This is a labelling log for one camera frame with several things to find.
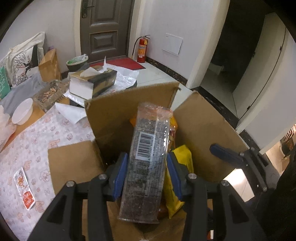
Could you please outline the yellow cheese cracker pack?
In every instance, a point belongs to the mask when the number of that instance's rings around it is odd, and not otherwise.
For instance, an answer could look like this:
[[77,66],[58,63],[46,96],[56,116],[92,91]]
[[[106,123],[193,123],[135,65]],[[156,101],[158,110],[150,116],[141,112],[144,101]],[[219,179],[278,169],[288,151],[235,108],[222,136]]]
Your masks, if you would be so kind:
[[[176,164],[186,167],[186,174],[179,174]],[[179,146],[169,152],[166,158],[166,173],[164,180],[163,193],[168,209],[169,219],[178,212],[184,205],[180,200],[183,197],[182,180],[186,179],[186,175],[194,173],[192,153],[186,145]]]

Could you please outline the clear dark seed bar pack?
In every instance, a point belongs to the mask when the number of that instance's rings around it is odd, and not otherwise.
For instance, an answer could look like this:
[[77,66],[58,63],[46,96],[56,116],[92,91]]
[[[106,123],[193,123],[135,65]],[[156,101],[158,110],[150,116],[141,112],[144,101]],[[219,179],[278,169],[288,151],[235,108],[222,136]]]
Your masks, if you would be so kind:
[[[170,109],[143,102],[138,105],[137,116],[173,115]],[[136,223],[158,223],[158,211],[164,186],[167,152],[140,160],[129,154],[125,184],[119,211],[119,220]]]

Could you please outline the orange chicken foot snack pack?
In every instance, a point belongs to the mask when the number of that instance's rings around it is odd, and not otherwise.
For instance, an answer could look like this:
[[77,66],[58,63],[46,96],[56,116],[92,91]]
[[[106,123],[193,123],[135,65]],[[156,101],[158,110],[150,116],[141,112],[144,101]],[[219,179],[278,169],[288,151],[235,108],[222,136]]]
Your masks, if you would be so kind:
[[178,125],[171,114],[141,114],[130,122],[134,127],[130,153],[138,159],[151,159],[174,148]]

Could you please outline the white orange snack pouch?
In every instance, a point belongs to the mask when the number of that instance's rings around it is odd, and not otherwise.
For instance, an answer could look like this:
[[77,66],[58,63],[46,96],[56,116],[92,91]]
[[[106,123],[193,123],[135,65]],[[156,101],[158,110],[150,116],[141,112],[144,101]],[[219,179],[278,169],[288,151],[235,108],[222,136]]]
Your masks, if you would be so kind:
[[30,189],[29,182],[25,175],[23,167],[19,168],[14,174],[14,182],[16,184],[16,188],[18,193],[22,199],[23,205],[25,209],[28,211],[34,206],[36,200]]

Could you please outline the brown cardboard box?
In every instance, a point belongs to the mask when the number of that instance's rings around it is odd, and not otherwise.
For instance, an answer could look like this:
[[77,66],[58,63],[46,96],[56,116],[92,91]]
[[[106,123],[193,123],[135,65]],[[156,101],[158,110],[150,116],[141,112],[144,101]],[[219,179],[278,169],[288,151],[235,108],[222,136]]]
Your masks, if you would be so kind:
[[129,154],[130,176],[136,179],[133,193],[147,198],[160,195],[164,187],[169,151],[170,119],[178,123],[177,145],[186,145],[192,166],[203,178],[219,181],[232,167],[214,157],[210,145],[220,144],[236,152],[246,144],[225,118],[200,94],[194,92],[175,111],[175,83],[137,87],[107,94],[86,103],[86,113],[95,136],[85,141],[48,150],[52,183],[59,191],[68,180],[89,181],[116,161],[120,152]]

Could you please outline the white printed plastic bag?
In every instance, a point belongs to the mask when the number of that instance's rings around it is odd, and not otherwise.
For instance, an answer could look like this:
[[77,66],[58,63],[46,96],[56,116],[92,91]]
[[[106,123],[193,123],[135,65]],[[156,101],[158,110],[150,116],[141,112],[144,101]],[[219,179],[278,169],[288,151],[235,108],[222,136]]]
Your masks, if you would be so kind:
[[10,115],[4,113],[4,108],[0,105],[0,152],[3,150],[10,136],[16,131],[16,125],[10,120]]

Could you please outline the white plastic bowl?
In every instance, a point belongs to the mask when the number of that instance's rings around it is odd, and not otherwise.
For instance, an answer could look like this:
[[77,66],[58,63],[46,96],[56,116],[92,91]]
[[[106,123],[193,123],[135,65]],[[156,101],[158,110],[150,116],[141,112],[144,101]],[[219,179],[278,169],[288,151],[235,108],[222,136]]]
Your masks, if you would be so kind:
[[13,113],[11,121],[15,125],[23,125],[28,121],[33,112],[33,99],[27,98],[22,101]]

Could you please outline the clear tray of shells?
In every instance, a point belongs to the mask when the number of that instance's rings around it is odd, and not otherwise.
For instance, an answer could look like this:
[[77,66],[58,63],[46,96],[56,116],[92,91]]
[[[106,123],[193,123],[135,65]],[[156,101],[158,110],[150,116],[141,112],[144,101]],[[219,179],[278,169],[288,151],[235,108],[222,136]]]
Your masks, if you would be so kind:
[[43,111],[49,111],[56,102],[64,97],[64,93],[69,89],[69,80],[54,80],[42,88],[33,96],[34,103]]

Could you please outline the tissue box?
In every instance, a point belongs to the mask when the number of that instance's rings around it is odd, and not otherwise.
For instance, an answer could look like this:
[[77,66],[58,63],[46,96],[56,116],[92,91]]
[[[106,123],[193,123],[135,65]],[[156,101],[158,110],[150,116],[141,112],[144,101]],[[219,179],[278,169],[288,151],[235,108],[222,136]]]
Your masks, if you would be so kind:
[[109,68],[89,67],[69,74],[69,92],[83,99],[92,99],[115,84],[117,71]]

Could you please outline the teal cushion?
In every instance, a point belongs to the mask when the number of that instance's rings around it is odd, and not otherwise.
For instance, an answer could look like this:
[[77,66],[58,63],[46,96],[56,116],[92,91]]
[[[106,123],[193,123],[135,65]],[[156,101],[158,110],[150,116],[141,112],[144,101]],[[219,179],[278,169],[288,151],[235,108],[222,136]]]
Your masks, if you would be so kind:
[[8,78],[6,76],[6,70],[4,67],[0,69],[0,99],[3,99],[11,91]]

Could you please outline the small wooden cabinet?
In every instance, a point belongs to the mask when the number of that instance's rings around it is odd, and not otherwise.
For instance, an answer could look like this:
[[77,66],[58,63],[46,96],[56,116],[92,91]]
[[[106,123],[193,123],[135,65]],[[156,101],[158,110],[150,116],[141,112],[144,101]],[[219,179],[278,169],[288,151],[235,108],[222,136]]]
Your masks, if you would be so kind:
[[39,72],[44,82],[62,80],[56,49],[48,51],[39,64]]

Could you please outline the red door mat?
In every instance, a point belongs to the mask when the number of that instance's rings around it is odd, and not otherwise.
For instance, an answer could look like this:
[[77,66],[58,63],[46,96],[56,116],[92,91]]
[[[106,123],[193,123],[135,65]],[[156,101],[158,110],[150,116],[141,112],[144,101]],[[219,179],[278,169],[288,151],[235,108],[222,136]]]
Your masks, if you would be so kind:
[[127,68],[130,70],[141,70],[145,69],[144,66],[142,66],[140,63],[132,60],[131,58],[124,57],[124,58],[114,58],[114,59],[108,59],[106,61],[107,64],[119,66],[123,68]]

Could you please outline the red fire extinguisher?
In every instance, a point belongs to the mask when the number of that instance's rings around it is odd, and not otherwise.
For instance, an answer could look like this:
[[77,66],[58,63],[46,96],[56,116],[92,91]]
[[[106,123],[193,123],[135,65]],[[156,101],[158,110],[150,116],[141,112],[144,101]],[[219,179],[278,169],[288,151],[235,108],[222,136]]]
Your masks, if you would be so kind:
[[132,56],[134,54],[136,44],[138,43],[138,51],[137,51],[138,63],[145,63],[146,55],[147,55],[147,46],[148,46],[149,40],[150,40],[150,35],[144,35],[144,36],[138,37],[134,43]]

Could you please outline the green lined trash bin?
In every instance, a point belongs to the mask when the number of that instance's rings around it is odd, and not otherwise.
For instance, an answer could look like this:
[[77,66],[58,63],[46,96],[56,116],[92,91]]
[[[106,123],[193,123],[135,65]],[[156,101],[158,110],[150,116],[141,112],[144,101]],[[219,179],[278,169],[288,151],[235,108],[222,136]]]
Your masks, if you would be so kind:
[[88,55],[74,57],[66,62],[66,66],[70,72],[78,71],[88,61]]

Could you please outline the white tote bag tree print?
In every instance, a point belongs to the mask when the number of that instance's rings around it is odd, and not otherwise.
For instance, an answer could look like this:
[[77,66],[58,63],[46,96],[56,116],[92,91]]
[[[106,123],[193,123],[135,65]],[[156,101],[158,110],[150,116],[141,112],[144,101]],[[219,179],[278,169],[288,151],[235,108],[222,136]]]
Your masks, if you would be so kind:
[[30,39],[9,49],[1,60],[11,87],[25,82],[35,74],[44,57],[45,32],[39,32]]

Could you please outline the dark brown door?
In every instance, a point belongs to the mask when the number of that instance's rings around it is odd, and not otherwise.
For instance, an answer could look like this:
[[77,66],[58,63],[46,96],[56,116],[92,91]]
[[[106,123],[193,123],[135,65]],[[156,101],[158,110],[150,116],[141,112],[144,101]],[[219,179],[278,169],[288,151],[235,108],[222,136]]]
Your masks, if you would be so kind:
[[81,53],[89,63],[127,56],[133,7],[133,0],[82,1]]

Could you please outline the white wall panel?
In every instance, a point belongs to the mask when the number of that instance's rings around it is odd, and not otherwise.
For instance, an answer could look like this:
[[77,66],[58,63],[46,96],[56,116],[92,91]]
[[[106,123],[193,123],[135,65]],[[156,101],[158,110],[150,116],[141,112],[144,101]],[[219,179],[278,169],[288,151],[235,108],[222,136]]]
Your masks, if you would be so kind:
[[162,50],[178,56],[180,54],[182,43],[183,38],[166,33],[163,40]]

